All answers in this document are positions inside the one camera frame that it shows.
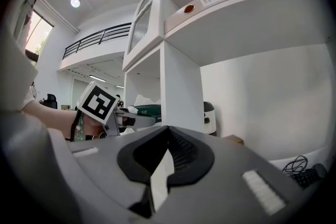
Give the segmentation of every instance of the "balcony railing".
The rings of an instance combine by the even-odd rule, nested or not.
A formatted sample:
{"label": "balcony railing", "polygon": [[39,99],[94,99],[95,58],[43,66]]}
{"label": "balcony railing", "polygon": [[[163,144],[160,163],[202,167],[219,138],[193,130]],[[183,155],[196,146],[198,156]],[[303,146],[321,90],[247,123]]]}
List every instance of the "balcony railing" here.
{"label": "balcony railing", "polygon": [[81,40],[71,44],[70,46],[65,48],[65,52],[63,55],[63,59],[68,57],[69,55],[76,54],[78,51],[83,50],[92,45],[101,44],[105,41],[126,37],[128,36],[131,28],[131,23],[122,24],[112,26],[110,28],[106,28],[104,30],[98,31],[96,33],[91,34]]}

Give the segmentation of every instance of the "hand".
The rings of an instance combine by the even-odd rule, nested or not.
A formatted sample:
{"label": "hand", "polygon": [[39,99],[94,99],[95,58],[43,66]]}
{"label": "hand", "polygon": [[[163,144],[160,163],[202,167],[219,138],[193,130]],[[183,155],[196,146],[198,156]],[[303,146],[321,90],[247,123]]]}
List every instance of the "hand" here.
{"label": "hand", "polygon": [[83,131],[84,135],[98,137],[102,132],[104,132],[104,129],[99,121],[96,121],[83,113]]}

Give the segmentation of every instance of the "cabinet door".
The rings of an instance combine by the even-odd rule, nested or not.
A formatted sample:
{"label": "cabinet door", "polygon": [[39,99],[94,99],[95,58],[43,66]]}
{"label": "cabinet door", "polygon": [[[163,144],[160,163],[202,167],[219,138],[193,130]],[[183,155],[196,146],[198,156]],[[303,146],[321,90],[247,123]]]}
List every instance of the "cabinet door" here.
{"label": "cabinet door", "polygon": [[142,0],[135,12],[125,51],[123,71],[128,70],[164,37],[163,0]]}

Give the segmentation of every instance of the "black chair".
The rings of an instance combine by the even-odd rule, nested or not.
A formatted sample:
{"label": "black chair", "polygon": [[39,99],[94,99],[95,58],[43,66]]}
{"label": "black chair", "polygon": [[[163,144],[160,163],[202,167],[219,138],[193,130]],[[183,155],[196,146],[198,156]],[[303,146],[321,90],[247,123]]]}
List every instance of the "black chair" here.
{"label": "black chair", "polygon": [[43,101],[43,105],[52,108],[52,109],[57,109],[57,102],[56,102],[56,96],[54,96],[53,94],[47,94],[48,98],[47,100]]}

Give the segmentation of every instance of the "white cabinet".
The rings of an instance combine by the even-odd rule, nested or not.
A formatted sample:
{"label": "white cabinet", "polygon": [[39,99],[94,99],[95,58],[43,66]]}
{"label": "white cabinet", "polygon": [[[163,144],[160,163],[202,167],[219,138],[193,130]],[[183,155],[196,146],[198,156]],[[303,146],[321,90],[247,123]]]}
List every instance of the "white cabinet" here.
{"label": "white cabinet", "polygon": [[130,30],[129,43],[124,55],[123,71],[128,70],[146,52],[164,37],[164,5],[174,7],[171,0],[142,0],[135,12]]}
{"label": "white cabinet", "polygon": [[166,41],[125,73],[124,92],[126,107],[138,94],[161,100],[162,125],[204,131],[200,67]]}
{"label": "white cabinet", "polygon": [[199,13],[195,9],[195,15],[167,32],[165,40],[206,66],[270,50],[325,44],[335,29],[328,0],[228,0]]}

